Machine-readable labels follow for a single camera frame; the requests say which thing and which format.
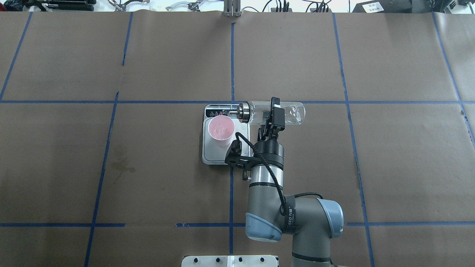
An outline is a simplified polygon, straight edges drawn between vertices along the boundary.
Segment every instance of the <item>white label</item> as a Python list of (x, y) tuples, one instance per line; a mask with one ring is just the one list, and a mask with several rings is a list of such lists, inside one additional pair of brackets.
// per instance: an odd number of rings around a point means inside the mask
[(374, 3), (362, 5), (362, 6), (364, 8), (364, 11), (366, 11), (366, 13), (375, 13), (375, 12), (384, 11), (383, 7), (381, 6), (379, 2), (374, 2)]

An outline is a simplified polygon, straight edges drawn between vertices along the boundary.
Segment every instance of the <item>white kitchen scale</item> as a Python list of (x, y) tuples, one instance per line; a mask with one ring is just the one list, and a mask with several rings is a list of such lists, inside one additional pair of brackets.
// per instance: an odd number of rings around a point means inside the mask
[[(228, 116), (234, 122), (235, 130), (234, 133), (240, 132), (247, 139), (249, 139), (249, 125), (239, 122), (236, 118), (236, 115), (229, 114), (230, 110), (236, 110), (238, 105), (231, 104), (218, 104), (218, 105), (208, 105), (205, 107), (205, 116), (203, 121), (203, 153), (201, 159), (203, 163), (208, 165), (226, 165), (224, 163), (224, 158), (226, 157), (226, 152), (228, 151), (229, 145), (219, 146), (214, 139), (208, 133), (208, 124), (212, 118), (218, 115)], [(250, 156), (251, 151), (249, 146), (243, 141), (242, 142), (242, 155)]]

